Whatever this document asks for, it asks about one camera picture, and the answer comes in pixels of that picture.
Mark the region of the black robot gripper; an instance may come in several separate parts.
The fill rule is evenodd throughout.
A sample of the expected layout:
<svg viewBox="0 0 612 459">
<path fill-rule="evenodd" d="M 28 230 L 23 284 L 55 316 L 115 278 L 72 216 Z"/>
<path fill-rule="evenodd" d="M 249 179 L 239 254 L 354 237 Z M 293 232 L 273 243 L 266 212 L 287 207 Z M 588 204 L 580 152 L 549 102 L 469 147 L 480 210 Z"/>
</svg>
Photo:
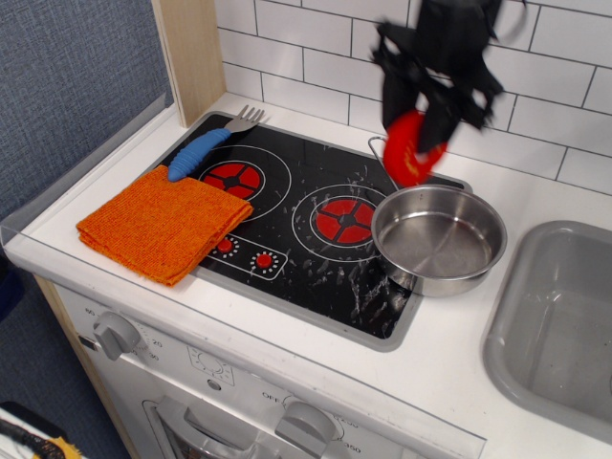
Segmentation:
<svg viewBox="0 0 612 459">
<path fill-rule="evenodd" d="M 423 1 L 417 26 L 390 21 L 376 26 L 379 44 L 372 60 L 384 73 L 382 126 L 427 101 L 417 152 L 429 153 L 452 137 L 461 120 L 481 128 L 503 87 L 484 63 L 496 37 L 499 1 Z"/>
</svg>

